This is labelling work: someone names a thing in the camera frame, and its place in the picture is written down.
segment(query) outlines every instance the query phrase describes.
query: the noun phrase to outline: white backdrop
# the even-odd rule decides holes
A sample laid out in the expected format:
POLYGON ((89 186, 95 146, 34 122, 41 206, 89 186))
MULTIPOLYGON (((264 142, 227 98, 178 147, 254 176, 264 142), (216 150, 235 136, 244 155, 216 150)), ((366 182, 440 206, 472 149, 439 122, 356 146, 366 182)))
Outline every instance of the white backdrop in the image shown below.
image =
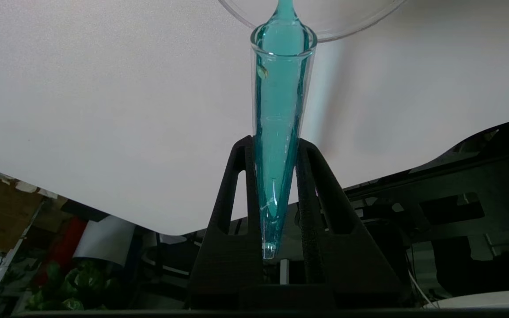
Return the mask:
MULTIPOLYGON (((216 0, 0 1, 0 172, 164 234, 206 227, 252 132, 249 34, 216 0)), ((409 0, 319 44, 302 136, 345 187, 506 121, 509 1, 409 0)))

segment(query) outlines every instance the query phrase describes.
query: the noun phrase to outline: black machine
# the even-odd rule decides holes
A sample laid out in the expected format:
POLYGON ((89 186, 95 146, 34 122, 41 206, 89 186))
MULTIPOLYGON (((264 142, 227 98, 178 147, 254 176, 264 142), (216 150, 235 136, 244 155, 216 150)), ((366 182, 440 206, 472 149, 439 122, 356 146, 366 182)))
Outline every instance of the black machine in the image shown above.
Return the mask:
MULTIPOLYGON (((448 253, 449 244, 460 245, 458 250, 461 257, 464 256, 461 265, 464 265, 470 252, 461 245, 464 243, 461 236, 472 233, 473 222, 482 224, 477 228, 481 233, 495 226, 509 230, 509 217, 503 214, 503 211, 509 211, 509 124, 501 126, 491 142, 475 157, 417 172, 404 171, 351 189, 342 189, 317 147, 301 139, 296 174, 297 219, 304 257, 301 284, 266 284, 263 281, 253 141, 247 136, 234 145, 228 159, 212 217, 190 276, 187 298, 190 310, 108 310, 93 312, 91 316, 509 316, 509 310, 408 308, 412 292, 405 254, 406 244, 412 242, 437 241, 434 251, 438 249, 443 255, 448 253), (228 235, 241 171, 246 172, 248 219, 252 221, 248 222, 248 233, 228 235), (451 213, 440 217, 438 211, 455 203, 449 197, 463 193, 475 193, 477 199, 450 209, 451 213), (363 215, 359 217, 351 202, 367 197, 377 197, 378 200, 362 208, 363 215), (394 203, 400 203, 408 212, 394 213, 391 209, 394 203)), ((469 263, 468 266, 471 270, 484 268, 486 272, 481 271, 484 274, 509 269, 509 261, 502 261, 497 267, 495 264, 477 267, 481 264, 469 263)), ((445 268, 447 265, 440 262, 438 271, 449 269, 445 268)), ((457 294, 465 293, 458 282, 448 286, 458 288, 457 294)), ((490 289, 504 290, 507 287, 491 286, 490 289)), ((41 314, 89 316, 86 312, 33 312, 20 316, 41 314)))

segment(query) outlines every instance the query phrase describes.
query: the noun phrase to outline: blue liquid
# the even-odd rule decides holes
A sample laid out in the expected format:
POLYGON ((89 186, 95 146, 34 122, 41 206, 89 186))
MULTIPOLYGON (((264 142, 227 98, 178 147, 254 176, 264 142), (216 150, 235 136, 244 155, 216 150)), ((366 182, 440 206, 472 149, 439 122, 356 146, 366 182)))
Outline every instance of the blue liquid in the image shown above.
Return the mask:
POLYGON ((288 207, 297 142, 317 37, 292 0, 280 0, 251 36, 255 53, 254 133, 262 256, 274 258, 288 207))

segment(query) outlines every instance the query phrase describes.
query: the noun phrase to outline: black 3d printed stand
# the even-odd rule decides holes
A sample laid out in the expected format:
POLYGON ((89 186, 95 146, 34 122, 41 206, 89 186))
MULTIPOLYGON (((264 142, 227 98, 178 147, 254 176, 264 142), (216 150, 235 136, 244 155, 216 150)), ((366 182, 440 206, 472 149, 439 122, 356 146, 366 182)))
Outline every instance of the black 3d printed stand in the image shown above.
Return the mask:
POLYGON ((398 305, 400 280, 353 211, 323 155, 303 139, 296 174, 307 283, 263 284, 254 170, 253 141, 247 136, 234 145, 229 156, 190 277, 191 308, 325 310, 398 305), (243 170, 248 234, 228 235, 237 178, 243 170), (321 221, 321 209, 329 231, 321 221))

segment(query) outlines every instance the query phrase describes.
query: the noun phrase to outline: white cable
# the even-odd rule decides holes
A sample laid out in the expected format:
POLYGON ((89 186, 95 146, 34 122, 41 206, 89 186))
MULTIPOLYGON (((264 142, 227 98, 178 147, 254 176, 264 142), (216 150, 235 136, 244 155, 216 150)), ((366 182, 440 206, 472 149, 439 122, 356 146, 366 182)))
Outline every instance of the white cable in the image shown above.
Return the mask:
POLYGON ((422 291, 422 289, 420 288, 420 285, 418 285, 418 282, 416 282, 416 279, 414 278, 414 276, 412 275, 412 272, 410 272, 410 270, 408 270, 408 275, 410 276, 410 280, 412 280, 412 282, 414 283, 414 285, 416 285, 416 288, 418 289, 418 291, 420 292, 420 294, 423 296, 423 298, 429 302, 429 304, 431 306, 433 306, 433 308, 437 308, 437 306, 435 306, 433 304, 433 302, 430 301, 430 299, 424 294, 424 292, 422 291))

